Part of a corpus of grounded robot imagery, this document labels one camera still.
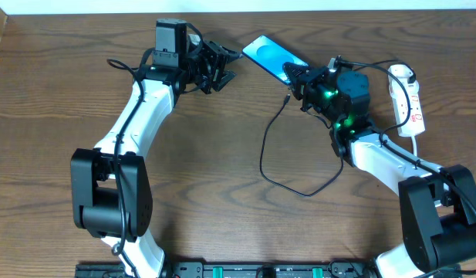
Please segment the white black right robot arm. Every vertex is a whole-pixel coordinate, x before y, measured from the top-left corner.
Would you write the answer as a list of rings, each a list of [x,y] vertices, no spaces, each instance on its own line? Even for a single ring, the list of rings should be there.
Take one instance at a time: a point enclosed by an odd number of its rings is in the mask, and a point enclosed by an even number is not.
[[[476,258],[476,183],[469,169],[441,167],[397,146],[370,118],[369,81],[353,63],[333,59],[312,68],[285,63],[283,70],[302,110],[314,109],[333,124],[333,150],[399,198],[403,242],[374,260],[378,277],[464,275]]]

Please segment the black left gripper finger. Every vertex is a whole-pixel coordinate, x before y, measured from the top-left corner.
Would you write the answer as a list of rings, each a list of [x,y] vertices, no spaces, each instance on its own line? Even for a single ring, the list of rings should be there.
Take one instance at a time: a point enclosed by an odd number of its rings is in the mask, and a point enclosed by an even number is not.
[[[214,91],[219,92],[235,77],[236,77],[236,73],[230,70],[224,70],[215,76],[215,79],[211,85],[211,88]]]
[[[224,52],[224,57],[226,58],[226,63],[232,63],[237,59],[240,59],[243,57],[243,55],[240,52],[236,52],[234,50],[228,49],[226,47],[222,47],[223,52]]]

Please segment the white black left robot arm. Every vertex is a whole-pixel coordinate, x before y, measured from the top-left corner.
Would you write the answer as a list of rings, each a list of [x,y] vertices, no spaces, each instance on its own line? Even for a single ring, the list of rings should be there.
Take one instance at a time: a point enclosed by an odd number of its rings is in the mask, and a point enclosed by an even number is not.
[[[132,76],[130,99],[94,148],[78,148],[70,162],[73,221],[101,239],[118,264],[83,263],[77,277],[172,277],[173,265],[149,229],[153,196],[145,160],[158,129],[180,96],[220,91],[235,73],[225,67],[241,53],[203,38],[183,19],[159,19],[155,45],[136,67],[108,64]]]

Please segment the blue Galaxy smartphone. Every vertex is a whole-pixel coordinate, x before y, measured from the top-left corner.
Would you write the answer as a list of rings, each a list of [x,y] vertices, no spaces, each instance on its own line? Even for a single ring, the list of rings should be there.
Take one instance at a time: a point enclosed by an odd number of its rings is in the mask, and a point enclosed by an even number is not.
[[[308,66],[306,62],[265,35],[250,42],[242,50],[242,54],[285,85],[290,84],[283,70],[285,63]]]

